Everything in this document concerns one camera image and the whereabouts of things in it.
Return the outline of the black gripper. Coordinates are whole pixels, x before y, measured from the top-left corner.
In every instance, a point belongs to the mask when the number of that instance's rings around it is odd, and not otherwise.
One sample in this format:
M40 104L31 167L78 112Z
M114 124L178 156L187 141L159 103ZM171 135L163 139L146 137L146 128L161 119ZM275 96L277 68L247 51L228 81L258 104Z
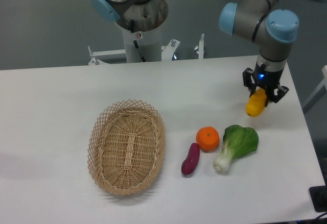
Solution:
M246 68L243 73L243 85L248 88L251 97L257 87L265 89L265 107L270 103L278 103L289 91L286 86L279 85L284 70L284 62L257 61L254 71Z

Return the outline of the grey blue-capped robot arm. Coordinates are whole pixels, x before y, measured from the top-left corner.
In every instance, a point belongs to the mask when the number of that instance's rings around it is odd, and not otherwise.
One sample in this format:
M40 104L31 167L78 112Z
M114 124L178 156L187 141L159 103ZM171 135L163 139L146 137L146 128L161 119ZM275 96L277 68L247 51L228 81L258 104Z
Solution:
M175 42L161 47L161 26L168 17L166 0L90 0L105 20L115 22L124 38L129 63L171 60ZM278 0L243 0L228 3L219 17L219 28L257 44L260 52L255 68L243 72L243 83L251 94L258 88L265 103L277 103L288 92L280 84L282 72L297 38L299 19L289 10L274 10Z

